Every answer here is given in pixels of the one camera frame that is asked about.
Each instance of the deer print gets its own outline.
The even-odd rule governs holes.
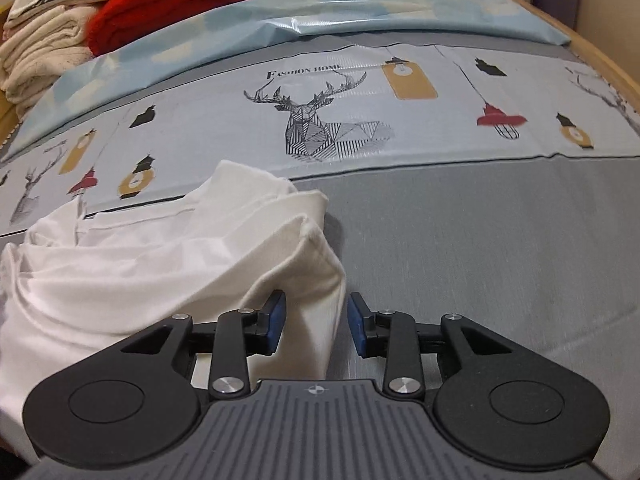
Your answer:
[[[27,184],[25,184],[24,193],[22,194],[22,197],[18,201],[18,204],[15,207],[14,213],[11,215],[11,219],[9,220],[11,224],[21,222],[33,212],[33,210],[38,205],[38,200],[40,197],[37,197],[37,196],[30,197],[29,195],[31,193],[31,190],[37,183],[39,183],[42,176],[45,173],[47,173],[47,171],[49,171],[51,168],[53,168],[63,156],[65,156],[65,153],[66,153],[66,150],[63,152],[62,148],[59,148],[58,155],[56,156],[56,158],[54,160],[50,160],[47,166],[45,167],[45,169],[42,170],[36,177],[33,176],[35,170],[27,171],[27,174],[24,176],[25,179],[27,180]]]
[[[340,88],[336,89],[326,82],[326,89],[314,94],[314,98],[306,104],[297,104],[290,96],[280,94],[281,87],[271,96],[264,94],[264,89],[273,79],[261,86],[253,96],[244,91],[245,97],[254,103],[275,104],[276,110],[289,112],[285,133],[287,155],[305,161],[343,160],[379,149],[394,136],[391,127],[381,121],[326,123],[318,116],[318,110],[331,104],[334,95],[356,88],[367,76],[365,72],[356,81],[350,75],[334,72],[345,78]]]

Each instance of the white printed panel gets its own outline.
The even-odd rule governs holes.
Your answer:
[[[35,174],[59,149],[44,148],[66,140],[70,149],[91,128],[98,134],[73,171],[47,170],[30,214],[10,226],[0,218],[4,232],[48,214],[85,177],[92,185],[80,191],[93,212],[185,194],[222,159],[304,177],[557,153],[640,155],[640,116],[583,64],[406,44],[301,54],[158,92],[36,148]],[[0,186],[13,207],[36,155],[24,157],[12,163],[20,170],[10,170],[11,189]]]

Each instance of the yellow wooden edge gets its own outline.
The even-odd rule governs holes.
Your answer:
[[[530,3],[523,0],[513,0],[520,4],[537,17],[545,20],[549,25],[558,28],[564,32],[571,43],[569,49],[585,63],[590,65],[604,79],[615,88],[626,101],[640,111],[640,85],[633,78],[622,70],[612,59],[606,56],[593,43],[585,40],[580,34],[571,30],[569,27],[560,23],[555,18],[549,16],[546,12],[534,7]]]

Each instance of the stack of folded blankets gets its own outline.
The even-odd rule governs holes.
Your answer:
[[[23,118],[66,70],[172,23],[239,1],[15,0],[3,27],[0,89]]]

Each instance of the ribbed gray panel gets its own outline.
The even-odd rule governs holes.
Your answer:
[[[264,381],[252,396],[218,402],[180,446],[119,470],[81,471],[50,459],[24,480],[595,480],[587,465],[518,473],[451,447],[416,402],[370,381]]]

